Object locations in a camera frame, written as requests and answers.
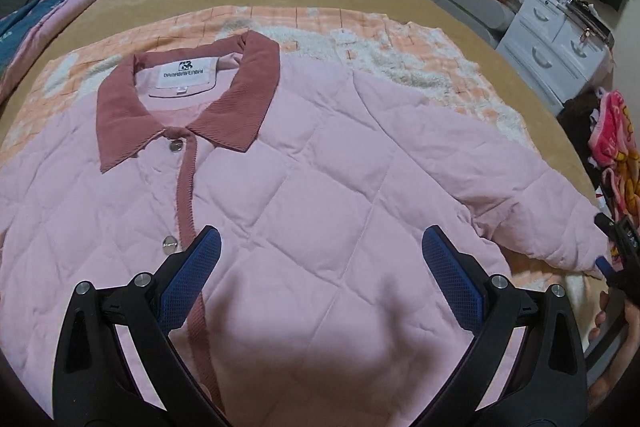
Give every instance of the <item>clothing label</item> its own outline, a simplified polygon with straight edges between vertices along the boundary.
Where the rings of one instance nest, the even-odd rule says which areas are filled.
[[[217,57],[204,57],[164,64],[160,68],[156,88],[175,88],[176,94],[181,94],[187,91],[187,87],[213,83],[209,86],[211,89],[216,85],[217,63]]]

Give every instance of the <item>blue gripper pad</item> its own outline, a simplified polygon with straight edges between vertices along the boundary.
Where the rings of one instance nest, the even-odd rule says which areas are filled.
[[[165,335],[180,328],[220,259],[222,240],[212,228],[193,250],[160,297],[158,325]]]
[[[422,256],[429,270],[447,299],[460,327],[477,335],[484,322],[484,301],[456,259],[458,254],[449,241],[443,241],[436,227],[429,227],[424,231]]]

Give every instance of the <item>bed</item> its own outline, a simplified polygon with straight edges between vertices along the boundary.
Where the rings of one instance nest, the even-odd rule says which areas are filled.
[[[25,117],[20,109],[30,95],[34,81],[50,61],[138,26],[217,6],[340,8],[386,14],[390,20],[399,23],[414,22],[442,29],[466,59],[479,65],[497,96],[522,115],[532,143],[549,165],[594,201],[591,183],[577,154],[543,103],[500,55],[429,0],[98,0],[57,36],[4,104],[0,141],[20,127],[20,120]],[[520,285],[538,289],[560,278],[564,285],[570,287],[569,290],[574,286],[573,304],[578,326],[583,335],[588,331],[597,306],[598,292],[604,286],[602,283],[582,276],[571,279],[542,262],[533,262],[512,252],[505,254]]]

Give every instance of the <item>drawer handle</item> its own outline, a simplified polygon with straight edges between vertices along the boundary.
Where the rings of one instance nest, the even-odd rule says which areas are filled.
[[[539,66],[542,66],[543,68],[545,68],[545,70],[548,70],[548,68],[553,66],[553,64],[548,60],[546,60],[546,58],[538,56],[539,51],[537,47],[533,46],[532,52],[533,52],[533,59],[538,63]]]
[[[578,57],[587,58],[587,54],[576,45],[575,41],[571,41],[571,47],[574,49],[574,53],[578,55]]]
[[[549,22],[549,17],[547,17],[546,15],[544,15],[543,13],[540,13],[538,11],[538,8],[534,8],[533,9],[533,15],[536,16],[537,19],[541,20],[542,22]]]

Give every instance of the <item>tan bedsheet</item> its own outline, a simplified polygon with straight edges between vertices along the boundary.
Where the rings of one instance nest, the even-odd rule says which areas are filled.
[[[50,44],[8,100],[0,118],[0,140],[4,139],[11,127],[34,80],[50,60],[130,28],[224,5],[340,7],[383,13],[399,22],[416,22],[422,26],[441,28],[468,60],[480,65],[482,74],[492,83],[497,94],[523,116],[534,144],[549,165],[564,174],[582,194],[594,200],[593,189],[577,154],[538,97],[500,55],[429,0],[98,0]],[[524,256],[510,255],[509,261],[515,273],[538,270],[549,273],[548,266],[532,263]],[[593,317],[593,307],[585,304],[595,302],[596,292],[595,287],[589,284],[581,290],[589,294],[579,299],[582,305],[578,322],[584,331],[586,323]]]

